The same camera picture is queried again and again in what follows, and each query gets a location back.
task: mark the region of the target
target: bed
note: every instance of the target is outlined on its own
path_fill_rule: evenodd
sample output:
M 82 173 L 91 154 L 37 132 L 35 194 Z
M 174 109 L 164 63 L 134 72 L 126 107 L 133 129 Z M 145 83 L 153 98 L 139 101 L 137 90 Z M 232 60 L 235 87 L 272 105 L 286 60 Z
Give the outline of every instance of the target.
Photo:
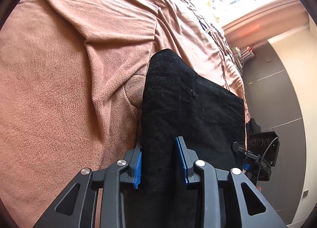
M 189 0 L 20 1 L 0 33 L 0 197 L 20 228 L 78 169 L 107 167 L 135 145 L 157 51 L 244 99 L 223 32 L 208 23 L 208 35 L 200 18 Z

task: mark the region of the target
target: black cable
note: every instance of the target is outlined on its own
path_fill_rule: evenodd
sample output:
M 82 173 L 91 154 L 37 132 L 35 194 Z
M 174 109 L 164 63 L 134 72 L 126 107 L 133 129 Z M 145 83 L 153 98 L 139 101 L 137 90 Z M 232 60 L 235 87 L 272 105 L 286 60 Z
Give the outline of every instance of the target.
M 236 66 L 233 53 L 232 53 L 231 51 L 229 51 L 229 50 L 226 48 L 225 44 L 224 44 L 224 47 L 225 47 L 225 48 L 224 48 L 224 49 L 221 48 L 221 46 L 219 45 L 219 43 L 217 42 L 217 40 L 213 37 L 213 35 L 212 35 L 212 33 L 211 33 L 210 27 L 214 28 L 214 29 L 216 30 L 218 36 L 219 36 L 220 38 L 222 38 L 223 36 L 222 36 L 221 33 L 219 32 L 219 30 L 218 30 L 212 23 L 207 23 L 207 21 L 205 20 L 204 17 L 199 18 L 199 17 L 196 15 L 196 13 L 194 13 L 194 10 L 193 10 L 190 6 L 189 6 L 189 9 L 190 9 L 190 10 L 193 12 L 193 14 L 196 16 L 196 18 L 197 18 L 197 20 L 199 21 L 199 24 L 200 24 L 200 26 L 202 27 L 202 29 L 203 29 L 205 32 L 208 31 L 207 34 L 213 39 L 213 41 L 215 42 L 215 44 L 217 45 L 217 47 L 218 47 L 219 50 L 221 51 L 221 54 L 223 55 L 223 57 L 225 57 L 225 55 L 229 55 L 230 58 L 231 58 L 231 61 L 232 61 L 233 64 Z
M 265 156 L 265 154 L 267 153 L 268 149 L 271 147 L 271 145 L 272 145 L 276 140 L 278 140 L 278 136 L 277 136 L 274 140 L 272 140 L 272 142 L 270 143 L 270 145 L 266 148 L 266 150 L 265 150 L 264 153 L 263 153 L 263 156 L 262 156 L 262 158 L 261 158 L 261 160 L 260 160 L 259 171 L 258 171 L 258 174 L 257 174 L 257 177 L 256 177 L 256 183 L 257 183 L 257 180 L 258 180 L 259 175 L 260 175 L 261 166 L 262 166 L 262 161 L 263 161 L 263 159 L 264 159 L 264 156 Z

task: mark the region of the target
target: black fabric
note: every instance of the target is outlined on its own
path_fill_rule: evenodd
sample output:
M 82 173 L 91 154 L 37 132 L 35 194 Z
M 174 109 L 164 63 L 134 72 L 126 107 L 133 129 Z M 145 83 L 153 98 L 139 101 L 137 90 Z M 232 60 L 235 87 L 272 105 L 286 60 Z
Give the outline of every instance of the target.
M 19 228 L 0 199 L 0 227 Z
M 172 50 L 150 60 L 142 103 L 142 177 L 139 192 L 125 196 L 126 225 L 194 227 L 197 191 L 186 191 L 176 170 L 174 144 L 188 148 L 215 168 L 242 168 L 231 150 L 244 144 L 243 100 L 199 76 Z
M 261 127 L 257 125 L 254 118 L 251 118 L 250 121 L 246 123 L 245 128 L 247 132 L 247 137 L 249 137 L 250 134 L 261 132 Z

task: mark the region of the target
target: floor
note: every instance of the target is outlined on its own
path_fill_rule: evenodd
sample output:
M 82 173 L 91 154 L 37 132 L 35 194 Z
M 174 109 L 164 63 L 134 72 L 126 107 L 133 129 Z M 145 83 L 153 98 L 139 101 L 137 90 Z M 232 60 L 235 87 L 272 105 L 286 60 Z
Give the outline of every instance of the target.
M 262 131 L 274 130 L 280 149 L 268 182 L 258 182 L 262 193 L 286 224 L 297 210 L 306 168 L 302 113 L 288 74 L 272 46 L 265 42 L 243 67 L 250 116 Z

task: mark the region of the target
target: pink blanket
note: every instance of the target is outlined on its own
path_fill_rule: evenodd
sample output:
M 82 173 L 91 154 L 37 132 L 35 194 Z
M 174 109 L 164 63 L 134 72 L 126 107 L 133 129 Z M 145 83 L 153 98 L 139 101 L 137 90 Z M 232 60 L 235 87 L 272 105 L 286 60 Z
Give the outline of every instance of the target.
M 20 228 L 32 227 L 81 168 L 104 168 L 133 147 L 155 52 L 171 48 L 244 98 L 228 45 L 215 29 L 214 39 L 205 34 L 188 7 L 186 0 L 20 1 L 0 32 L 0 197 Z

